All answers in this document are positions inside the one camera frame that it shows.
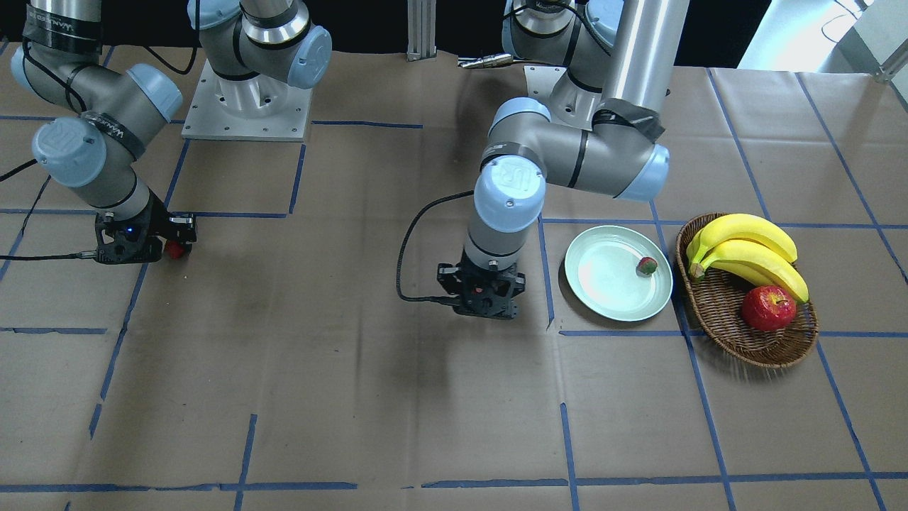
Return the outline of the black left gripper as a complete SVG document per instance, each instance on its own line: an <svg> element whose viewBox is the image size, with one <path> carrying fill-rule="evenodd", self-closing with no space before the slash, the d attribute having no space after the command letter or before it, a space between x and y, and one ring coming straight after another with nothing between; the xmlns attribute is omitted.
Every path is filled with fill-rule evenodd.
<svg viewBox="0 0 908 511"><path fill-rule="evenodd" d="M484 270L472 263L438 264L436 279L447 295L441 304L461 316L510 320L518 316L514 297L525 291L525 275L516 264Z"/></svg>

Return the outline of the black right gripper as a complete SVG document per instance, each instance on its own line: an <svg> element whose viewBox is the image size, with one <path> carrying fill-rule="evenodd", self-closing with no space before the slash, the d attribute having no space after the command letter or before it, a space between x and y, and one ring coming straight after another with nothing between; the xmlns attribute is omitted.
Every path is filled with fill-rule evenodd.
<svg viewBox="0 0 908 511"><path fill-rule="evenodd" d="M197 241L194 213L175 214L151 194L136 216L117 219L114 213L95 214L97 247L94 261L105 265L149 264L164 255L166 240L191 246Z"/></svg>

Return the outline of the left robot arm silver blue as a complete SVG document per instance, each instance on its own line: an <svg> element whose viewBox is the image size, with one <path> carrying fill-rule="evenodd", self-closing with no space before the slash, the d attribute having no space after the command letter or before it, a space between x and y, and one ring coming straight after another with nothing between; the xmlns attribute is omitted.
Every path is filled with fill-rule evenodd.
<svg viewBox="0 0 908 511"><path fill-rule="evenodd" d="M440 264L435 303L510 319L525 288L526 235L548 185L647 202L667 179L660 113L687 1L509 1L506 51L560 67L549 97L503 103L487 131L457 264Z"/></svg>

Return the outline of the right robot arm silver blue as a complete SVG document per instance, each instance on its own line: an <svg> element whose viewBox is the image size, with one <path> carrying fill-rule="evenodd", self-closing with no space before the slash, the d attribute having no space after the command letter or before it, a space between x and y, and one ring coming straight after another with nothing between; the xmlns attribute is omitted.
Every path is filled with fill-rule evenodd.
<svg viewBox="0 0 908 511"><path fill-rule="evenodd" d="M304 2L191 1L187 10L218 99L244 119L275 113L289 88L314 88L330 64L331 34ZM72 258L107 265L181 258L197 239L195 215L170 212L133 170L182 105L177 84L144 62L124 72L100 64L98 1L30 1L25 13L12 75L72 111L37 130L33 162L95 211L97 247Z"/></svg>

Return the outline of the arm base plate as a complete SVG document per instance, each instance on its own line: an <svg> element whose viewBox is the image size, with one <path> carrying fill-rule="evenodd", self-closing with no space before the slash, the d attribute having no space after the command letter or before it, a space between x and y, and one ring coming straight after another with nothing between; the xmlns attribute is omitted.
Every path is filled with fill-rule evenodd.
<svg viewBox="0 0 908 511"><path fill-rule="evenodd" d="M564 67L528 65L526 93L548 107L552 122L590 131L602 91L576 81Z"/></svg>
<svg viewBox="0 0 908 511"><path fill-rule="evenodd" d="M265 75L230 81L205 62L182 136L207 141L302 142L312 94L311 89L290 87Z"/></svg>

